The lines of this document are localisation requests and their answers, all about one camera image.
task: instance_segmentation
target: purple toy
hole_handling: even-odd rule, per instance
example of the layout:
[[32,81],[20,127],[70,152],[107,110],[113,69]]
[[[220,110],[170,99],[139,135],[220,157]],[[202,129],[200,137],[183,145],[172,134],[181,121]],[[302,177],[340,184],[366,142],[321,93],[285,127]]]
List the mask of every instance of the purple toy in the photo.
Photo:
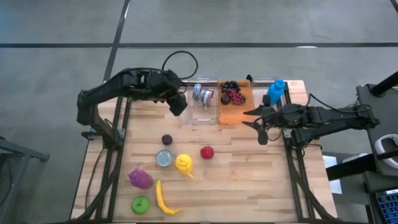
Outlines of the purple toy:
[[129,174],[130,183],[141,189],[149,189],[153,184],[153,178],[142,169],[135,169]]

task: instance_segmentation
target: metal can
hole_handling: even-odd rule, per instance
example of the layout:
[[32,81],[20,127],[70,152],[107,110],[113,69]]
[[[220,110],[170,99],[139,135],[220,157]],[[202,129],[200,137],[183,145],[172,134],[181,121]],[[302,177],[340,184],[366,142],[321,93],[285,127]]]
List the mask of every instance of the metal can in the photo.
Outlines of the metal can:
[[193,86],[192,98],[195,100],[199,100],[200,92],[201,92],[201,84],[195,84],[195,86]]
[[160,167],[168,167],[169,165],[171,165],[171,163],[173,163],[172,153],[167,149],[160,150],[156,154],[156,163]]
[[214,98],[214,91],[213,90],[205,90],[205,92],[203,92],[201,102],[205,106],[210,106],[211,102],[213,101],[213,98]]

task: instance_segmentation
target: wooden table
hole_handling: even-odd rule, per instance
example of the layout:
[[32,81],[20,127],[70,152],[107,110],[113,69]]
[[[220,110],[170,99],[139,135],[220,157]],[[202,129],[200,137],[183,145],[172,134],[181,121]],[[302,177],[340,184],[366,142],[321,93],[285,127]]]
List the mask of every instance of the wooden table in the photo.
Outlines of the wooden table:
[[[304,105],[307,102],[304,82],[297,80],[288,83],[292,102]],[[253,94],[257,107],[264,89],[255,89]],[[102,118],[112,120],[115,104],[116,99],[99,105]],[[148,101],[132,104],[114,222],[297,221],[282,138],[261,146],[257,143],[255,130],[243,124],[197,126],[181,124],[180,119],[169,111],[167,104]],[[279,131],[271,129],[269,137],[276,138]],[[192,157],[194,179],[180,175],[174,166],[160,168],[155,164],[156,153],[165,148],[161,142],[164,134],[174,138],[173,144],[166,149],[175,157],[179,154]],[[200,149],[209,145],[214,148],[215,156],[212,160],[204,160],[200,157]],[[100,139],[89,143],[72,218],[84,211],[86,188],[101,149]],[[310,146],[305,151],[310,188],[326,210],[336,217],[321,151],[318,146]],[[93,177],[89,195],[91,200],[100,188],[104,159],[103,155]],[[170,208],[183,208],[180,213],[174,216],[163,214],[157,206],[154,186],[149,190],[141,190],[130,184],[127,175],[138,165],[154,179],[162,180],[165,204]],[[306,214],[305,200],[303,193],[300,193]],[[138,195],[148,196],[151,202],[150,210],[142,216],[131,211],[131,202]],[[104,204],[104,216],[108,200],[109,195]]]

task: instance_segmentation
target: blue bottle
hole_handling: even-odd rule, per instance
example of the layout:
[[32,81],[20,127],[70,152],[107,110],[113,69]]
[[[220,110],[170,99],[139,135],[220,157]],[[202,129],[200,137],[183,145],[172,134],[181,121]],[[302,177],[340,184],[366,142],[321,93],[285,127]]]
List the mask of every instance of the blue bottle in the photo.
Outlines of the blue bottle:
[[275,82],[269,87],[267,95],[271,99],[271,105],[276,104],[280,100],[280,96],[284,94],[285,81],[275,80]]

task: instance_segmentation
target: gray floor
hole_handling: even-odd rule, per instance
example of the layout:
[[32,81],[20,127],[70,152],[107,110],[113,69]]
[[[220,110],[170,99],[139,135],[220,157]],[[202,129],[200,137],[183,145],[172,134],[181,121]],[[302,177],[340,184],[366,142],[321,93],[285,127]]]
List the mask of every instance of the gray floor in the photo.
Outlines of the gray floor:
[[[124,0],[2,0],[0,43],[112,43]],[[121,42],[397,42],[389,0],[132,0]],[[160,67],[176,49],[119,49],[112,74]],[[355,99],[355,86],[398,70],[398,48],[186,49],[198,77],[305,80],[333,106]],[[87,142],[76,122],[76,96],[100,84],[111,49],[0,49],[0,136],[51,153],[31,163],[10,223],[64,221],[70,214]],[[193,69],[177,56],[169,67]],[[321,139],[324,150],[369,152],[364,131]],[[337,205],[345,220],[357,207]]]

